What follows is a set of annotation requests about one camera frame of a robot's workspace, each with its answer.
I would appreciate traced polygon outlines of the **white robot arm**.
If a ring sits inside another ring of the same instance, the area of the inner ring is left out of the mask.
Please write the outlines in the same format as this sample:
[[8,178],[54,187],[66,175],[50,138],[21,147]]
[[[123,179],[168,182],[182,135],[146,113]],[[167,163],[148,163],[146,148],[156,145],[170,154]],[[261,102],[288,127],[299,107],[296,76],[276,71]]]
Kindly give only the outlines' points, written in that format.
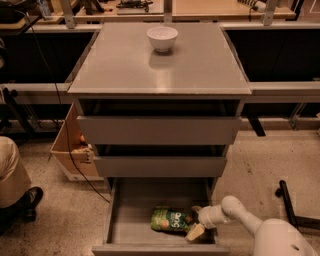
[[188,231],[188,241],[197,239],[217,224],[238,221],[254,239],[253,256],[319,256],[293,225],[276,218],[262,221],[234,196],[224,197],[219,205],[193,206],[192,210],[197,213],[198,221]]

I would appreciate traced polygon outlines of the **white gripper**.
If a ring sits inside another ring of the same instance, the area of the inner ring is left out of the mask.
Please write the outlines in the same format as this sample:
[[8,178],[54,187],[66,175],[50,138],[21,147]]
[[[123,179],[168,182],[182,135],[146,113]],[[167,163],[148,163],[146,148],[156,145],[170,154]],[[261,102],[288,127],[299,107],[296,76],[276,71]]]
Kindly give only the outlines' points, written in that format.
[[199,223],[194,223],[186,235],[186,240],[192,242],[199,238],[205,229],[213,229],[217,224],[228,224],[230,218],[223,212],[220,205],[192,206],[192,211],[198,215]]

